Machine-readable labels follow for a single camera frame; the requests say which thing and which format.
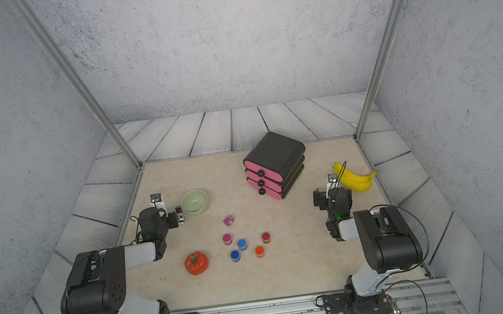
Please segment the pink bottom drawer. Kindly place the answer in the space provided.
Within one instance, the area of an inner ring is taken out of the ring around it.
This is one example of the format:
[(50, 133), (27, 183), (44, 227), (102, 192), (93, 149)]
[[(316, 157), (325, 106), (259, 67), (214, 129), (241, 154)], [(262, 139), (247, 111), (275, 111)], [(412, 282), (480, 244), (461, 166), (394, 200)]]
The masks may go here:
[(247, 179), (247, 183), (255, 188), (258, 193), (262, 196), (265, 196), (265, 195), (268, 195), (269, 197), (272, 197), (272, 198), (275, 198), (275, 199), (278, 199), (278, 200), (283, 200), (284, 199), (284, 194), (280, 193), (280, 192), (276, 192), (268, 187), (266, 187), (265, 185), (262, 185), (262, 181), (255, 181), (255, 180), (252, 180), (252, 179)]

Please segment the pink top drawer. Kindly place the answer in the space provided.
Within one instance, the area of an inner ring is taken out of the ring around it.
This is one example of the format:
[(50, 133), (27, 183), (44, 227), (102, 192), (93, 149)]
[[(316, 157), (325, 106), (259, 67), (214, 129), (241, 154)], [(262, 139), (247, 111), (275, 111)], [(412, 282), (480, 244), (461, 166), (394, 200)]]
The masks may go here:
[(244, 166), (247, 176), (253, 180), (260, 180), (263, 178), (277, 183), (282, 183), (284, 181), (284, 177), (282, 175), (256, 163), (252, 163), (251, 161), (245, 160)]

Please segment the black drawer cabinet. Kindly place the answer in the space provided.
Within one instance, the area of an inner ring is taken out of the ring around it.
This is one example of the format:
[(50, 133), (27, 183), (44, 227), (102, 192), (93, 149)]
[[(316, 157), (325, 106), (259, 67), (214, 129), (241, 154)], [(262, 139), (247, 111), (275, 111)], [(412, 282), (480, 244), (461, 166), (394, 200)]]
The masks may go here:
[(284, 198), (304, 170), (305, 145), (295, 139), (268, 132), (243, 160), (268, 168), (284, 177)]

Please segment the dark red paint can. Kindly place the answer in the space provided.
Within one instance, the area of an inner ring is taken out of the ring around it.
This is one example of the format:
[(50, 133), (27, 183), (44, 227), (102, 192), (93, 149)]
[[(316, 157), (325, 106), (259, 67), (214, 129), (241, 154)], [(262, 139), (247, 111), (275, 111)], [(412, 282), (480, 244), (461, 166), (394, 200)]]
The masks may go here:
[(264, 244), (268, 244), (271, 242), (271, 235), (270, 233), (268, 232), (264, 232), (261, 236), (261, 239), (263, 241)]

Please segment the dark blue paint can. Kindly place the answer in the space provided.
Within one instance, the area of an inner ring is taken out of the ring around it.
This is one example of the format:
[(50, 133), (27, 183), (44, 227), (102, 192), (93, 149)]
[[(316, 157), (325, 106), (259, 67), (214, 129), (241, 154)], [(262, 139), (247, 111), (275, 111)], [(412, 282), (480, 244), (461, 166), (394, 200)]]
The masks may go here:
[(240, 257), (241, 257), (240, 251), (233, 250), (230, 254), (231, 254), (231, 255), (230, 255), (231, 260), (232, 260), (233, 262), (235, 262), (235, 263), (236, 263), (236, 262), (239, 262), (239, 261), (241, 260), (241, 259), (240, 259)]

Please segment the light blue paint can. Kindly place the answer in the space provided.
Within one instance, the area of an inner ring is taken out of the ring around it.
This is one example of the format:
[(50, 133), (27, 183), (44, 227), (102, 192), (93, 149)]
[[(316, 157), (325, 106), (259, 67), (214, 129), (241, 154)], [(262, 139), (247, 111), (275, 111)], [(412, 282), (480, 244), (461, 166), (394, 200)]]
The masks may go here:
[(237, 247), (239, 248), (240, 251), (247, 250), (248, 249), (247, 241), (245, 239), (238, 240)]

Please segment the orange red paint can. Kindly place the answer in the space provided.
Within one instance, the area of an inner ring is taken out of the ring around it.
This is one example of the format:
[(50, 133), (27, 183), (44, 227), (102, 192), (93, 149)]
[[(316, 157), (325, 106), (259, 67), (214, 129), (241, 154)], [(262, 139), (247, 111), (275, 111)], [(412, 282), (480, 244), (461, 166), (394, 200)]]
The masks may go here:
[(258, 258), (263, 258), (265, 255), (266, 250), (264, 249), (263, 246), (256, 247), (255, 253)]

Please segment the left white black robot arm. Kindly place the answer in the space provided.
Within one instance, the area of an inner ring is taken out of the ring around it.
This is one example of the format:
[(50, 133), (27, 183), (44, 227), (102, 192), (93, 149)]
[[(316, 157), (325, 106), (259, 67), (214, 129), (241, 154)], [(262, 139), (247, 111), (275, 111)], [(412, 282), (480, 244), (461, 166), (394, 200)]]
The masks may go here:
[(177, 206), (168, 213), (149, 207), (137, 218), (139, 231), (133, 243), (76, 256), (63, 292), (62, 314), (162, 314), (163, 302), (127, 291), (127, 271), (161, 260), (170, 230), (183, 225)]

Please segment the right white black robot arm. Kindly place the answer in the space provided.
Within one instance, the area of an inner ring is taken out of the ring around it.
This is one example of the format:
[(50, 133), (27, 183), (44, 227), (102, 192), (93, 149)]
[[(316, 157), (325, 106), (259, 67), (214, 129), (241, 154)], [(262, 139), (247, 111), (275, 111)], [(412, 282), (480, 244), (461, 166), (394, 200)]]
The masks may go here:
[(425, 251), (399, 208), (381, 205), (371, 211), (352, 211), (352, 192), (332, 187), (315, 190), (313, 203), (327, 212), (326, 228), (333, 239), (361, 244), (365, 262), (347, 279), (352, 298), (376, 297), (390, 276), (423, 263)]

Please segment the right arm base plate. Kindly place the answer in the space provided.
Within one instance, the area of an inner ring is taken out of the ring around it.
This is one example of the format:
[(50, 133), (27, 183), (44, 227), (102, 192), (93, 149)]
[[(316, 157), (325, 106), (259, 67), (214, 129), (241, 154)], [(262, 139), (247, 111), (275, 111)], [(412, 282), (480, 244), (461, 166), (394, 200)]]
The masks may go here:
[(325, 314), (392, 314), (388, 298), (383, 296), (361, 297), (351, 293), (321, 295), (316, 298), (317, 307)]

